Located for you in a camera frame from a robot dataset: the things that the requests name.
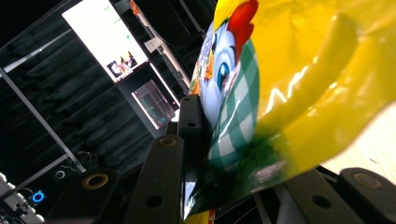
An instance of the monitor screen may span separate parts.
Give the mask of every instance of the monitor screen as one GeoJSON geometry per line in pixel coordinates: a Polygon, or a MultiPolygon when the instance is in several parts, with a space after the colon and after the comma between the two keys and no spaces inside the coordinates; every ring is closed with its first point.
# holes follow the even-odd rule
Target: monitor screen
{"type": "Polygon", "coordinates": [[[132,92],[132,96],[157,130],[176,115],[153,80],[132,92]]]}
{"type": "Polygon", "coordinates": [[[148,62],[108,0],[83,0],[62,15],[115,83],[148,62]]]}

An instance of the black metal bar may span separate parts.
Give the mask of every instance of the black metal bar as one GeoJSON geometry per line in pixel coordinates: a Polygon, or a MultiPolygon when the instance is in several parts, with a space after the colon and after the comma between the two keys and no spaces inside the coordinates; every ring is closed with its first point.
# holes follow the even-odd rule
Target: black metal bar
{"type": "Polygon", "coordinates": [[[188,95],[180,102],[177,135],[185,144],[186,181],[195,182],[207,152],[203,112],[198,95],[188,95]]]}
{"type": "Polygon", "coordinates": [[[284,186],[306,223],[363,223],[317,170],[298,175],[284,186]]]}
{"type": "Polygon", "coordinates": [[[336,189],[365,223],[396,223],[396,186],[361,168],[341,171],[336,189]]]}
{"type": "Polygon", "coordinates": [[[123,223],[182,223],[183,146],[176,135],[152,141],[123,223]]]}
{"type": "Polygon", "coordinates": [[[64,190],[46,217],[47,223],[111,223],[120,204],[120,177],[107,168],[77,176],[64,190]]]}

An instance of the cartoon rooster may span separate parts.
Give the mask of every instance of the cartoon rooster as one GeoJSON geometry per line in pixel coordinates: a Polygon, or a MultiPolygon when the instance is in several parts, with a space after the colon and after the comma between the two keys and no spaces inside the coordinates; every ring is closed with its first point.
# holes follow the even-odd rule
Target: cartoon rooster
{"type": "Polygon", "coordinates": [[[199,78],[199,88],[203,110],[212,129],[218,121],[221,103],[238,75],[239,57],[253,32],[254,26],[250,21],[257,8],[257,0],[239,5],[211,36],[208,64],[199,78]]]}

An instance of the cable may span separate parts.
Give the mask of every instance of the cable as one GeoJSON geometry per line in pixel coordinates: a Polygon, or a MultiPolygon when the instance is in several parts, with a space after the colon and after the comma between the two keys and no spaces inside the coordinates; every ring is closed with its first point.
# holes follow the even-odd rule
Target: cable
{"type": "MultiPolygon", "coordinates": [[[[58,143],[56,141],[55,141],[55,143],[60,149],[63,149],[63,147],[60,145],[60,143],[58,143]]],[[[86,172],[86,169],[82,166],[81,162],[74,156],[73,152],[71,152],[70,149],[69,149],[69,152],[70,152],[70,154],[65,153],[63,151],[64,155],[66,156],[66,160],[69,163],[69,168],[72,171],[77,172],[78,174],[82,174],[82,173],[86,172]]]]}
{"type": "Polygon", "coordinates": [[[86,164],[86,166],[89,166],[92,162],[92,156],[94,156],[94,159],[97,160],[98,157],[95,154],[91,154],[91,152],[88,151],[80,151],[78,154],[86,154],[88,156],[90,156],[90,159],[88,160],[88,163],[86,164]]]}
{"type": "Polygon", "coordinates": [[[8,198],[9,196],[11,196],[12,194],[14,194],[15,192],[20,191],[21,189],[28,190],[31,194],[33,194],[33,191],[32,191],[31,189],[28,189],[28,188],[15,188],[15,189],[11,189],[11,190],[9,190],[9,191],[3,193],[3,194],[0,196],[0,200],[4,200],[4,199],[8,198]]]}

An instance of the green checkered pattern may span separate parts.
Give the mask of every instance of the green checkered pattern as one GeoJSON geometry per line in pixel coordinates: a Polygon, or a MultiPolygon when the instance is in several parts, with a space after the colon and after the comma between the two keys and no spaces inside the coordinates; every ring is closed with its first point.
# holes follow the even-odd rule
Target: green checkered pattern
{"type": "Polygon", "coordinates": [[[234,171],[255,131],[260,83],[256,53],[250,41],[243,47],[240,62],[239,75],[221,105],[207,157],[208,165],[217,175],[234,171]]]}

